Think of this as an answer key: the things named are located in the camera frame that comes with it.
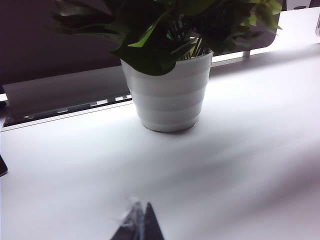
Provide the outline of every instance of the potted plant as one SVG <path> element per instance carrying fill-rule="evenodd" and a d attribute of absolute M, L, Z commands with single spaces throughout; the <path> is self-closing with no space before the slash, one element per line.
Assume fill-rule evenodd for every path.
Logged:
<path fill-rule="evenodd" d="M 55 0 L 52 31 L 98 35 L 116 42 L 127 85 L 142 124 L 174 132 L 199 116 L 213 52 L 249 46 L 262 32 L 279 29 L 276 0 L 103 0 L 97 9 Z"/>

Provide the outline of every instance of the white flower pot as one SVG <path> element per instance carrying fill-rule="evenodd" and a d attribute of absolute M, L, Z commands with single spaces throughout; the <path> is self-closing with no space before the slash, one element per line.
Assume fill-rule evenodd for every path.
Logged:
<path fill-rule="evenodd" d="M 212 52 L 178 61 L 161 76 L 146 75 L 121 61 L 127 85 L 142 125 L 159 132 L 176 132 L 198 120 L 208 83 Z"/>

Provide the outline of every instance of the black object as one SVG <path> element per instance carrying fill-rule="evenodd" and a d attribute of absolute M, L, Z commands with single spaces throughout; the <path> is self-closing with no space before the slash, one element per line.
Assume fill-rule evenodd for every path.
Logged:
<path fill-rule="evenodd" d="M 165 240 L 150 202 L 136 202 L 111 240 Z"/>
<path fill-rule="evenodd" d="M 299 10 L 299 9 L 305 9 L 307 6 L 296 6 L 294 9 Z"/>
<path fill-rule="evenodd" d="M 128 92 L 124 92 L 124 93 L 120 94 L 119 96 L 108 97 L 107 99 L 105 99 L 106 103 L 99 103 L 102 101 L 96 101 L 96 102 L 91 102 L 91 103 L 89 102 L 89 103 L 84 103 L 84 104 L 79 104 L 79 105 L 68 106 L 62 112 L 59 112 L 58 109 L 53 109 L 50 111 L 43 111 L 43 112 L 26 114 L 26 115 L 21 115 L 21 116 L 9 115 L 3 123 L 3 127 L 8 127 L 8 126 L 13 126 L 13 125 L 17 125 L 17 124 L 32 122 L 35 120 L 41 120 L 41 119 L 51 118 L 51 117 L 55 117 L 55 116 L 75 113 L 78 111 L 95 109 L 95 108 L 99 108 L 99 107 L 109 106 L 112 104 L 128 102 L 128 101 L 132 100 L 131 97 L 128 97 L 129 94 L 130 94 L 130 92 L 128 91 Z"/>
<path fill-rule="evenodd" d="M 8 172 L 8 168 L 0 155 L 0 177 L 5 175 Z"/>
<path fill-rule="evenodd" d="M 282 9 L 281 9 L 281 11 L 287 11 L 287 0 L 284 0 L 284 1 L 282 2 Z"/>
<path fill-rule="evenodd" d="M 4 108 L 6 105 L 6 102 L 0 101 L 0 109 Z"/>
<path fill-rule="evenodd" d="M 316 8 L 320 7 L 320 0 L 311 0 L 309 8 Z"/>

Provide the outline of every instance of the dark object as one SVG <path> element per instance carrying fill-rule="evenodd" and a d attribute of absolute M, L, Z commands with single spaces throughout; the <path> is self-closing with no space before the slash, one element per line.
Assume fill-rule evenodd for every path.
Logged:
<path fill-rule="evenodd" d="M 151 203 L 144 213 L 141 203 L 136 202 L 111 240 L 165 240 Z"/>
<path fill-rule="evenodd" d="M 49 30 L 65 35 L 95 35 L 119 45 L 110 51 L 136 71 L 152 76 L 169 73 L 177 61 L 208 54 L 251 49 L 263 31 L 275 36 L 277 0 L 104 0 L 110 10 L 73 0 L 55 0 L 56 22 Z"/>
<path fill-rule="evenodd" d="M 5 175 L 8 172 L 8 168 L 0 155 L 0 177 Z"/>
<path fill-rule="evenodd" d="M 104 6 L 102 0 L 86 1 L 97 8 Z M 48 31 L 44 26 L 53 24 L 48 14 L 53 6 L 51 0 L 0 1 L 1 19 L 11 19 L 1 24 L 0 94 L 5 93 L 5 84 L 121 64 L 108 51 L 117 45 L 102 37 L 63 36 Z"/>
<path fill-rule="evenodd" d="M 305 9 L 307 6 L 296 6 L 294 9 L 299 10 L 299 9 Z"/>
<path fill-rule="evenodd" d="M 309 8 L 316 8 L 320 7 L 320 0 L 311 0 Z"/>
<path fill-rule="evenodd" d="M 284 1 L 282 2 L 282 9 L 281 9 L 281 11 L 287 11 L 287 0 L 284 0 Z"/>
<path fill-rule="evenodd" d="M 128 102 L 132 100 L 131 97 L 128 97 L 129 94 L 130 92 L 125 92 L 123 93 L 123 95 L 118 96 L 123 98 L 120 100 L 117 100 L 116 97 L 108 97 L 107 99 L 105 99 L 105 101 L 107 101 L 106 103 L 104 102 L 104 100 L 100 100 L 95 102 L 79 104 L 79 105 L 67 106 L 61 112 L 59 112 L 59 109 L 53 109 L 53 110 L 41 111 L 41 112 L 31 113 L 31 114 L 28 113 L 20 116 L 10 115 L 5 119 L 3 123 L 3 127 L 13 126 L 13 125 L 28 123 L 28 122 L 32 122 L 40 119 L 52 118 L 55 116 L 75 113 L 78 111 L 84 111 L 88 109 L 95 109 L 103 106 L 110 106 L 113 104 Z"/>
<path fill-rule="evenodd" d="M 0 109 L 4 108 L 7 104 L 4 101 L 0 101 Z"/>

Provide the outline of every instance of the white desk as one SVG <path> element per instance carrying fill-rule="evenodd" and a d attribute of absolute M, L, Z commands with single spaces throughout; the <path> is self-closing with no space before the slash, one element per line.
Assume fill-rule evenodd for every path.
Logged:
<path fill-rule="evenodd" d="M 319 67 L 318 44 L 213 68 L 181 133 L 133 104 L 3 131 L 1 239 L 107 240 L 136 197 L 166 240 L 318 240 Z"/>

